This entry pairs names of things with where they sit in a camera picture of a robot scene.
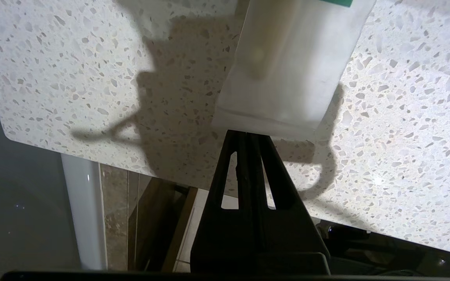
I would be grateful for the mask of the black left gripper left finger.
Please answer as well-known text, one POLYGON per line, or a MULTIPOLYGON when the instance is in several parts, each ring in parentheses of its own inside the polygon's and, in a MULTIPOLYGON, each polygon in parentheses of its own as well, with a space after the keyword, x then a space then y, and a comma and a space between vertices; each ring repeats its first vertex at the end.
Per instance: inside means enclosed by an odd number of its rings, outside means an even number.
POLYGON ((196 274, 249 274, 255 267, 255 235, 246 133, 229 130, 220 151, 204 211, 191 249, 191 272, 196 274), (239 190, 237 209, 224 209, 230 158, 236 153, 239 190))

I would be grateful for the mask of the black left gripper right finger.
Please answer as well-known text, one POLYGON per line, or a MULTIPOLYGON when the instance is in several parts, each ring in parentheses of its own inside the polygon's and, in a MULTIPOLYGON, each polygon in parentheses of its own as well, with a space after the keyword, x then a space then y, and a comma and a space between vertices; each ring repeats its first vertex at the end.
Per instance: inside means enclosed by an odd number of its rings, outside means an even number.
POLYGON ((330 253, 273 141, 246 136, 257 268, 266 274, 330 274, 330 253))

